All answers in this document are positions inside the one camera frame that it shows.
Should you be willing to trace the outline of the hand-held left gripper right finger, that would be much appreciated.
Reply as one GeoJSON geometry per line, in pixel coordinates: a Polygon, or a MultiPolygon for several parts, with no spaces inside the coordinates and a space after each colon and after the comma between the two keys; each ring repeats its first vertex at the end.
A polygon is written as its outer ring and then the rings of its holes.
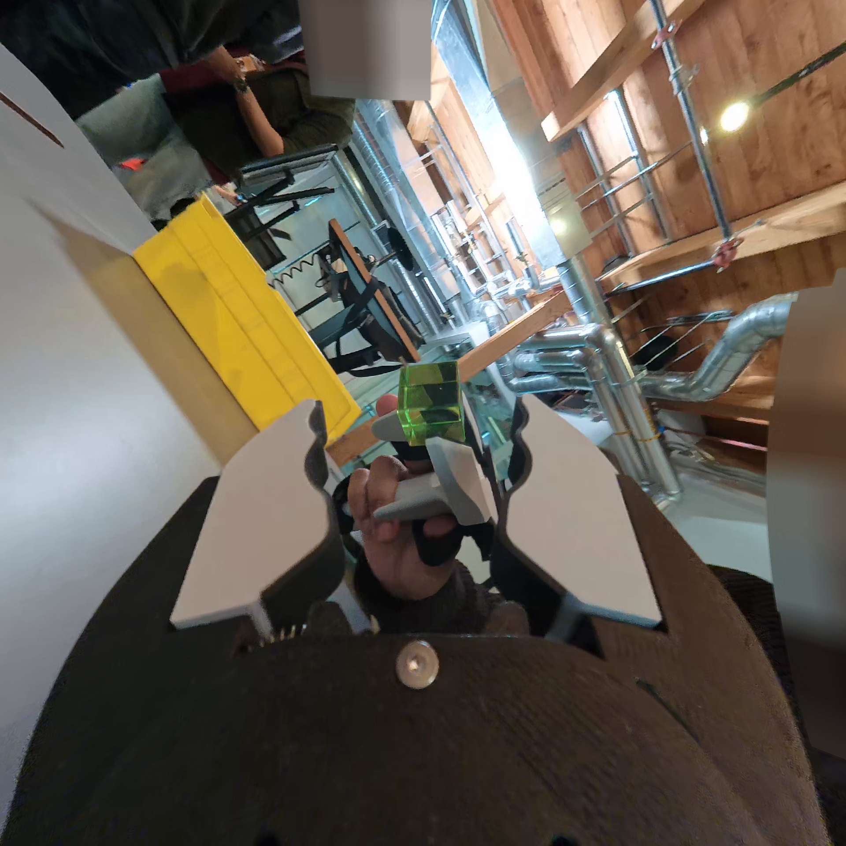
{"type": "Polygon", "coordinates": [[[597,617],[655,629],[659,602],[613,463],[538,397],[514,406],[492,584],[531,632],[568,638],[597,617]]]}

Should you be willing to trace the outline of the green transparent cube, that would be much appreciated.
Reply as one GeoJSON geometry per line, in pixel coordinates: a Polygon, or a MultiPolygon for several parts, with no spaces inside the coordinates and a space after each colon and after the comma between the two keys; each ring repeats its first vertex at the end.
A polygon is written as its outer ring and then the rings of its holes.
{"type": "Polygon", "coordinates": [[[422,448],[432,438],[464,443],[464,400],[458,363],[404,366],[399,372],[397,417],[412,448],[422,448]]]}

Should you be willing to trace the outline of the person's right forearm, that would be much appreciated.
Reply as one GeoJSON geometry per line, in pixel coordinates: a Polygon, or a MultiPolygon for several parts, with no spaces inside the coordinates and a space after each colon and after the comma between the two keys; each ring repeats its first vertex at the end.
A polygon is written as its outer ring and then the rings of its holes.
{"type": "Polygon", "coordinates": [[[365,558],[356,564],[354,591],[365,613],[387,635],[529,636],[530,619],[515,601],[474,582],[457,564],[446,585],[422,600],[399,599],[387,592],[365,558]]]}

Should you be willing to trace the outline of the silver duct pipes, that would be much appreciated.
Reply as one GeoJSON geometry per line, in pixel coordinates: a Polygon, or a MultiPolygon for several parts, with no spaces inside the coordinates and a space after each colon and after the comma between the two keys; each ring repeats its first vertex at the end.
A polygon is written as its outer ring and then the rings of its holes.
{"type": "Polygon", "coordinates": [[[602,403],[612,398],[618,415],[629,425],[637,443],[642,469],[635,471],[642,486],[653,483],[658,497],[680,499],[679,478],[660,440],[647,399],[701,404],[722,396],[749,364],[788,325],[798,292],[781,293],[753,304],[733,317],[702,365],[691,373],[640,375],[632,368],[617,333],[609,326],[591,323],[534,336],[535,349],[517,351],[513,365],[530,375],[508,381],[517,395],[600,389],[602,403]],[[538,346],[547,342],[547,346],[538,346]]]}

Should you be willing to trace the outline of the grey cloth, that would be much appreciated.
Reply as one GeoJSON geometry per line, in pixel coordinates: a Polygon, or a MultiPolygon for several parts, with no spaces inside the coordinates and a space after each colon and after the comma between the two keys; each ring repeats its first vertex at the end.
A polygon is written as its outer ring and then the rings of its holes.
{"type": "Polygon", "coordinates": [[[213,185],[195,148],[164,101],[160,74],[133,82],[75,120],[100,158],[115,168],[144,159],[123,187],[149,220],[168,219],[179,201],[213,185]]]}

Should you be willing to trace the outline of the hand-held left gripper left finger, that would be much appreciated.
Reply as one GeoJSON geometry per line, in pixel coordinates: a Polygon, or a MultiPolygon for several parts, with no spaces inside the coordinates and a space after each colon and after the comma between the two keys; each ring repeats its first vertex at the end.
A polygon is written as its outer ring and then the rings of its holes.
{"type": "Polygon", "coordinates": [[[246,618],[259,636],[306,623],[345,571],[323,404],[305,399],[228,461],[170,622],[191,629],[246,618]]]}

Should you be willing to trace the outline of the large yellow storage bin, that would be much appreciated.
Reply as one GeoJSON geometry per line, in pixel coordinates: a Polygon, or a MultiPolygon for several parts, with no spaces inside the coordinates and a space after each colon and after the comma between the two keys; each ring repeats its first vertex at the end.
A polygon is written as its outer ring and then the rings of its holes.
{"type": "Polygon", "coordinates": [[[257,429],[306,399],[323,403],[328,443],[351,428],[359,406],[209,199],[133,256],[257,429]]]}

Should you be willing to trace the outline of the person's dark knit sweater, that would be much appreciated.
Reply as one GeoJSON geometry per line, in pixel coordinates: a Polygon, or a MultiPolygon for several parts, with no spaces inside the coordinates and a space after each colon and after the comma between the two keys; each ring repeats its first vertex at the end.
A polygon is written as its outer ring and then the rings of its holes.
{"type": "Polygon", "coordinates": [[[795,734],[794,711],[784,690],[783,631],[772,585],[731,568],[706,564],[712,573],[696,588],[700,606],[690,609],[691,631],[702,636],[683,652],[693,660],[685,678],[694,693],[671,699],[692,717],[689,731],[704,749],[717,740],[716,721],[727,725],[725,740],[749,740],[753,746],[795,734]],[[710,632],[701,634],[699,626],[710,632]]]}

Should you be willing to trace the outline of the person's right hand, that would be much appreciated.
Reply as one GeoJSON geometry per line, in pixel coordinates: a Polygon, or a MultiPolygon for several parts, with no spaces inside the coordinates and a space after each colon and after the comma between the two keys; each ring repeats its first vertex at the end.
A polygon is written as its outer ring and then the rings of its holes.
{"type": "Polygon", "coordinates": [[[437,567],[426,565],[417,552],[409,523],[375,519],[379,508],[392,503],[400,482],[432,471],[427,460],[402,460],[380,456],[369,469],[350,477],[349,511],[362,534],[371,572],[388,594],[401,601],[423,601],[449,582],[457,567],[451,559],[437,567]]]}

